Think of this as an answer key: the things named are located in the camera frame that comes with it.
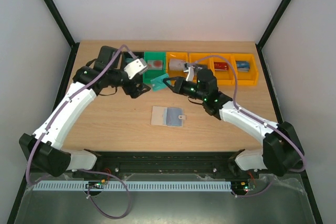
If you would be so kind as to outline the beige leather card holder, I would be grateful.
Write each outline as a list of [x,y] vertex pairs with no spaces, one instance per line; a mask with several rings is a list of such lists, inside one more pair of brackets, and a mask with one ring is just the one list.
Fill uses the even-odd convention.
[[186,115],[184,110],[175,107],[153,106],[151,125],[183,127]]

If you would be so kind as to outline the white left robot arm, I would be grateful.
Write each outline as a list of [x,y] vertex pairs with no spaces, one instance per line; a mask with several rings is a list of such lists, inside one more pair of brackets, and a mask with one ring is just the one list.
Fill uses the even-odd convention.
[[135,99],[150,87],[139,81],[148,65],[127,46],[119,49],[103,46],[98,57],[78,69],[64,98],[49,118],[33,134],[23,134],[20,147],[27,158],[26,173],[32,166],[58,177],[68,170],[94,167],[97,156],[92,151],[63,149],[64,141],[85,108],[107,88],[121,87]]

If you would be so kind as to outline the black frame post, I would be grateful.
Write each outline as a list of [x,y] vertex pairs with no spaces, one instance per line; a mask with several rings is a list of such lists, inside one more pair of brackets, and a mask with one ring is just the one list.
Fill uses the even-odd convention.
[[291,3],[292,0],[281,0],[279,6],[277,7],[273,17],[271,18],[269,24],[267,25],[261,39],[259,40],[258,44],[256,45],[258,50],[262,50],[267,43],[268,39],[270,38],[272,32],[275,30],[276,26],[278,25],[280,19],[282,18],[283,14],[285,13],[287,7]]
[[46,4],[48,10],[50,11],[53,19],[55,20],[56,24],[58,25],[61,33],[63,34],[65,40],[67,41],[68,45],[71,49],[77,51],[79,47],[79,43],[75,42],[73,36],[70,33],[60,11],[58,10],[54,0],[43,0]]

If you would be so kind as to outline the blue card in bin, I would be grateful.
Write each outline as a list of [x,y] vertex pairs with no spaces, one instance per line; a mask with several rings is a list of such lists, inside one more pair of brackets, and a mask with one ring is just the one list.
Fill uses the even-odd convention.
[[236,67],[238,72],[250,71],[250,63],[248,61],[236,61]]

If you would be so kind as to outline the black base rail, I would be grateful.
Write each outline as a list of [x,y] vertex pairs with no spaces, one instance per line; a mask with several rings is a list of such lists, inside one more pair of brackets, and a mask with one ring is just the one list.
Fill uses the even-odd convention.
[[107,152],[96,151],[98,159],[92,170],[110,172],[123,178],[135,174],[196,174],[214,179],[244,180],[266,169],[238,169],[235,152]]

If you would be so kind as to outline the red card in bin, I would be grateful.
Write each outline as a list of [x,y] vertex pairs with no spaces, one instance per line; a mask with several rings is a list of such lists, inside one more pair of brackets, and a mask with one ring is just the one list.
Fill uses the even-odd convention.
[[228,71],[228,64],[226,62],[214,62],[215,71]]

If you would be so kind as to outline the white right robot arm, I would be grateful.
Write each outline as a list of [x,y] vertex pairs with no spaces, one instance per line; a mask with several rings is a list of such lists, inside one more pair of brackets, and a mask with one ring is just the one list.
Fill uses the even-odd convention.
[[266,120],[240,107],[219,90],[211,70],[200,70],[196,82],[172,77],[165,78],[163,83],[176,94],[200,100],[209,115],[238,127],[260,143],[260,149],[243,149],[231,157],[232,176],[242,177],[252,169],[266,169],[276,176],[303,171],[304,154],[293,126],[288,122],[279,124]]

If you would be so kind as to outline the grey cards in bin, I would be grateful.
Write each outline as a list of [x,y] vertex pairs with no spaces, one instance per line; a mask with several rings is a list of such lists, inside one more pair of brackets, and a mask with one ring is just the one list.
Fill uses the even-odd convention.
[[208,69],[207,65],[203,65],[203,64],[195,64],[194,67],[197,71],[200,71],[202,69]]

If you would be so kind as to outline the white card in yellow bin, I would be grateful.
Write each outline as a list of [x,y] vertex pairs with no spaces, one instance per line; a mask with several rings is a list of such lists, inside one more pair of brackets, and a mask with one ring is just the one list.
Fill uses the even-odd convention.
[[169,71],[182,71],[184,69],[184,64],[186,61],[181,59],[170,59],[169,60]]

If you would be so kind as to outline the black frame post right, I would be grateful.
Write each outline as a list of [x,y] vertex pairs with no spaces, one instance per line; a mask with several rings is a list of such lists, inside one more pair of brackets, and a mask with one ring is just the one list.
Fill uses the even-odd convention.
[[275,30],[276,26],[278,25],[280,19],[282,18],[283,14],[285,13],[287,7],[291,3],[292,0],[281,0],[279,6],[277,7],[273,17],[271,18],[269,24],[267,25],[261,39],[259,40],[258,44],[256,45],[258,50],[262,50],[267,43],[268,39],[270,38],[272,32]]

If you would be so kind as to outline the teal credit card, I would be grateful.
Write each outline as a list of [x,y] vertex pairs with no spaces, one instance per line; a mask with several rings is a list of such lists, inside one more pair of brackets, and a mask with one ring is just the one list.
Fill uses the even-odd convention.
[[168,75],[167,73],[165,73],[165,74],[163,74],[163,75],[161,75],[161,76],[158,76],[158,77],[152,79],[152,80],[150,81],[150,85],[151,85],[151,87],[152,87],[152,90],[153,90],[154,92],[157,92],[157,91],[159,91],[159,90],[163,90],[163,89],[165,89],[165,88],[167,87],[167,85],[163,82],[163,80],[164,80],[165,78],[168,78],[168,77],[169,77],[169,75]]

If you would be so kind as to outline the red white card green bin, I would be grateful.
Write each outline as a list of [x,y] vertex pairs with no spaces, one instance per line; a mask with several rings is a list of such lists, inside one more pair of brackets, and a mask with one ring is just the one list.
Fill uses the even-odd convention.
[[162,70],[163,61],[162,60],[148,60],[147,61],[149,70]]

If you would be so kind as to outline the green storage bin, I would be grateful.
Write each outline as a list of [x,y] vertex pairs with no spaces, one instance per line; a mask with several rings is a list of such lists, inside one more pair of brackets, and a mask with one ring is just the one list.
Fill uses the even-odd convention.
[[143,74],[143,82],[150,84],[150,81],[166,73],[166,53],[163,51],[145,51],[144,60],[148,70]]

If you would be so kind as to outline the black storage bin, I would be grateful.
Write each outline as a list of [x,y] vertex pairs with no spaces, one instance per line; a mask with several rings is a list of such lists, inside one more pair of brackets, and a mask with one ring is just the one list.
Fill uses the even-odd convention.
[[[144,51],[133,51],[133,54],[137,57],[137,58],[144,58]],[[126,67],[127,64],[129,64],[130,62],[132,62],[134,59],[133,57],[129,54],[129,52],[125,51],[122,54],[122,60],[121,60],[121,65],[120,65],[120,69],[124,69]]]

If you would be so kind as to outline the black frame post left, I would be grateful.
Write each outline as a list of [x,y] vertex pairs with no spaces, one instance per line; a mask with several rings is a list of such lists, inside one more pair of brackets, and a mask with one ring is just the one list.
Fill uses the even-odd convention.
[[50,11],[53,19],[55,20],[56,24],[58,25],[61,33],[63,34],[65,40],[67,41],[68,45],[71,49],[77,51],[79,47],[79,43],[75,42],[73,36],[70,33],[60,11],[58,10],[54,0],[43,0],[46,4],[48,10]]

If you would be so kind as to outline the blue cards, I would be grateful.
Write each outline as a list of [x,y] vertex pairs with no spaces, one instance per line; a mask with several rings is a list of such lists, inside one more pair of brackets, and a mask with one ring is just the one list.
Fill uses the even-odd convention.
[[184,112],[181,108],[168,107],[163,112],[163,125],[182,127],[184,121]]

